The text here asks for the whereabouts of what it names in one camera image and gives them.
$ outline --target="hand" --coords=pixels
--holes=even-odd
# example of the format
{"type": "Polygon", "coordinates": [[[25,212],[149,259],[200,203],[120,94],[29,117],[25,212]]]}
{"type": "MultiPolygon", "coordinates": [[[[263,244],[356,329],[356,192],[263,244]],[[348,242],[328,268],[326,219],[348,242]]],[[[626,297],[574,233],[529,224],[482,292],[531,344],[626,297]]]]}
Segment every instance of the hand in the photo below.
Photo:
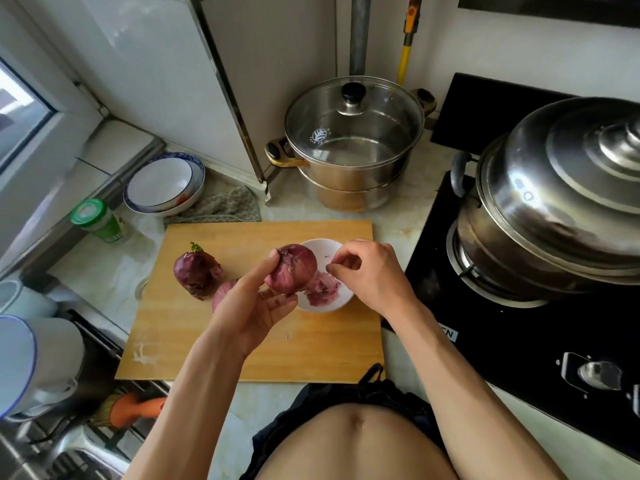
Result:
{"type": "Polygon", "coordinates": [[[224,334],[244,358],[262,343],[277,322],[298,306],[297,295],[277,295],[269,289],[258,293],[279,261],[280,254],[272,250],[267,259],[240,278],[213,313],[211,327],[224,334]]]}
{"type": "Polygon", "coordinates": [[[366,306],[386,317],[398,305],[417,301],[391,244],[349,241],[336,252],[326,270],[366,306]]]}

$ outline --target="window frame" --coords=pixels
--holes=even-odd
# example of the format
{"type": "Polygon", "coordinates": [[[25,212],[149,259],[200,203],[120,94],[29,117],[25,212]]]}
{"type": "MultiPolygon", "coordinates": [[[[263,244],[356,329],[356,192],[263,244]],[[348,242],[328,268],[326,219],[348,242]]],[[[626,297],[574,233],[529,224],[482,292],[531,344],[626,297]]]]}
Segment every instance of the window frame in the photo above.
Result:
{"type": "Polygon", "coordinates": [[[0,59],[55,110],[0,173],[4,263],[7,250],[20,249],[18,241],[37,224],[35,214],[46,212],[41,203],[60,185],[103,119],[56,63],[52,47],[38,42],[37,30],[14,0],[0,0],[0,59]]]}

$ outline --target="stove knob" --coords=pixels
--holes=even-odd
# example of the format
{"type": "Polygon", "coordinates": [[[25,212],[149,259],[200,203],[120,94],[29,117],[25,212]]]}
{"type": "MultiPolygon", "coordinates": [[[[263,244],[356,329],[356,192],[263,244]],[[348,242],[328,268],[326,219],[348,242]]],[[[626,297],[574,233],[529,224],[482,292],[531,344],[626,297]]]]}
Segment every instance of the stove knob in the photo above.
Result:
{"type": "Polygon", "coordinates": [[[612,362],[588,362],[578,368],[578,375],[580,379],[596,389],[615,391],[622,389],[622,371],[612,362]]]}
{"type": "Polygon", "coordinates": [[[640,417],[640,384],[634,385],[634,393],[631,397],[631,406],[638,417],[640,417]]]}

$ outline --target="belly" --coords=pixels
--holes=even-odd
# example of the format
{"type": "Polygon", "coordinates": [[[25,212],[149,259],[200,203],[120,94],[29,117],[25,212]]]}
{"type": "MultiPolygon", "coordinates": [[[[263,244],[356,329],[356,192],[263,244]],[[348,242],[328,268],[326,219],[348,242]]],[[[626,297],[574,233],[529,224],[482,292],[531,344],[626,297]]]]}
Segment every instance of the belly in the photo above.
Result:
{"type": "Polygon", "coordinates": [[[340,404],[290,434],[259,480],[457,480],[444,453],[399,414],[340,404]]]}

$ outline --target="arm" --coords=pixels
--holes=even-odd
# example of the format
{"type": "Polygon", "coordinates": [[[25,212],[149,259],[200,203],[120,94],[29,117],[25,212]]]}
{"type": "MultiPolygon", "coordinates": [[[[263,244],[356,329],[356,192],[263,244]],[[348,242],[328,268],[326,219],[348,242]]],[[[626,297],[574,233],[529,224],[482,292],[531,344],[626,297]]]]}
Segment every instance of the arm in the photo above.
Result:
{"type": "Polygon", "coordinates": [[[462,480],[566,480],[415,297],[389,244],[351,241],[327,270],[384,315],[415,365],[462,480]]]}
{"type": "Polygon", "coordinates": [[[220,302],[124,480],[207,478],[244,359],[298,304],[295,295],[258,293],[278,261],[274,250],[220,302]]]}

